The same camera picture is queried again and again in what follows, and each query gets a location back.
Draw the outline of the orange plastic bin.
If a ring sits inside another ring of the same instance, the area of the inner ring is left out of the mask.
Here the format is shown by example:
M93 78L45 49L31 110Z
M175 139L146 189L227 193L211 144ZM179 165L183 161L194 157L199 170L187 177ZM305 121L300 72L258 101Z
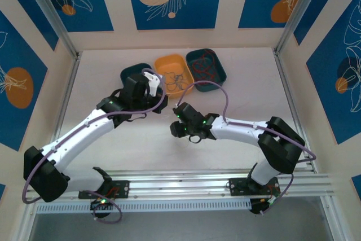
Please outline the orange plastic bin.
M166 94L169 98L179 98L183 91L194 82L193 76L183 56L171 54L154 62L155 71L162 75Z

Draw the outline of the black controller board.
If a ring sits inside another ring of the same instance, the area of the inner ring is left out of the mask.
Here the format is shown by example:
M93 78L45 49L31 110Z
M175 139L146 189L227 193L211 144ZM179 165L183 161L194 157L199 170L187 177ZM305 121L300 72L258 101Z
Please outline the black controller board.
M269 208L276 203L277 200L278 198L274 196L272 198L251 199L250 211L256 215L258 214L264 215L269 210Z
M107 199L97 198L90 203L91 211L111 211L113 205Z

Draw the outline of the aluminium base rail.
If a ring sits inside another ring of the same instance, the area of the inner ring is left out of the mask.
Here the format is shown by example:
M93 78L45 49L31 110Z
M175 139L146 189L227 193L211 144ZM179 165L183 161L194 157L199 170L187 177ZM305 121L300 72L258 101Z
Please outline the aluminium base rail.
M110 170L108 175L116 183L128 181L128 189L120 190L123 199L218 199L230 198L228 181L247 177L248 170ZM293 175L281 174L278 184L286 196L334 195L328 175L310 170L297 170Z

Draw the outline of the aluminium side rail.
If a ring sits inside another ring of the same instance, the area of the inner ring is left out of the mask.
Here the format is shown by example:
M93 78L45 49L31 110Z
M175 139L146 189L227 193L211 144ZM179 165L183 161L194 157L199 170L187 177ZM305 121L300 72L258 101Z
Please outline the aluminium side rail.
M72 65L71 73L70 73L69 79L67 81L67 84L65 86L65 93L64 93L64 96L63 96L62 101L61 101L60 111L59 111L59 113L57 115L55 129L54 129L54 132L51 135L49 143L53 143L59 138L61 128L63 126L65 114L66 114L66 111L67 111L68 103L69 103L71 93L72 93L72 90L73 90L74 82L75 82L75 79L76 79L76 76L77 76L78 67L80 65L82 53L83 52L80 51L77 54L77 57L76 57L73 65Z
M279 54L275 51L275 49L272 49L272 53L275 59L275 65L281 83L281 93L283 95L282 102L284 104L282 108L285 108L281 109L281 113L277 116L280 116L282 119L284 119L285 122L287 122L287 124L305 141L306 147L311 150L306 131L301 124L301 120L296 109L295 98L290 86L290 82L285 72L283 61L280 58ZM303 152L302 155L303 159L311 158L311 156L307 152ZM317 164L315 165L315 161L306 161L299 163L296 168L296 171L318 173Z

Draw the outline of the aluminium frame post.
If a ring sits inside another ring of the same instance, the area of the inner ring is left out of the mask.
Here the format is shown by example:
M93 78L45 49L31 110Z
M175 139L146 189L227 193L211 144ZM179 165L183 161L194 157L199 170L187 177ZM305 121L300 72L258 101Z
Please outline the aluminium frame post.
M74 59L78 58L78 51L75 48L70 36L68 35L67 29L64 26L60 16L58 15L54 5L50 0L35 0L39 5L42 13L46 17L47 21L51 25L52 29L62 41L65 49L69 52L70 56Z
M295 29L297 28L297 25L304 16L304 13L307 10L310 2L311 0L298 0L293 12L290 15L289 20L284 27L282 35L280 36L280 39L274 48L274 54L276 56L279 56L279 54L282 52L285 45L287 44L288 40L293 35Z

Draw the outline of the aluminium frame leg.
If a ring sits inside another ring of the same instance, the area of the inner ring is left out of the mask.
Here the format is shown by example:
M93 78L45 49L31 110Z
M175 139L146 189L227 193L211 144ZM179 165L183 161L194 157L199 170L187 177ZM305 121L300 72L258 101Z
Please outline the aluminium frame leg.
M37 203L20 206L10 241L28 241L37 214Z
M334 241L343 241L343 235L331 196L320 197L324 213Z

